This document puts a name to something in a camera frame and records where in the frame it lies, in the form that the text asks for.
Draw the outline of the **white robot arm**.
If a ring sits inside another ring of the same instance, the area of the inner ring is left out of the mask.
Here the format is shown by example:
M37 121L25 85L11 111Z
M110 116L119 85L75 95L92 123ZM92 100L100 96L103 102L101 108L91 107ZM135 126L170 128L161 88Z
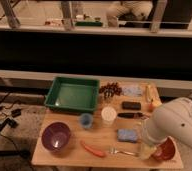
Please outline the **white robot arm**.
M156 107L140 124L140 154L148 159L171 136L192 149L192 100L180 97Z

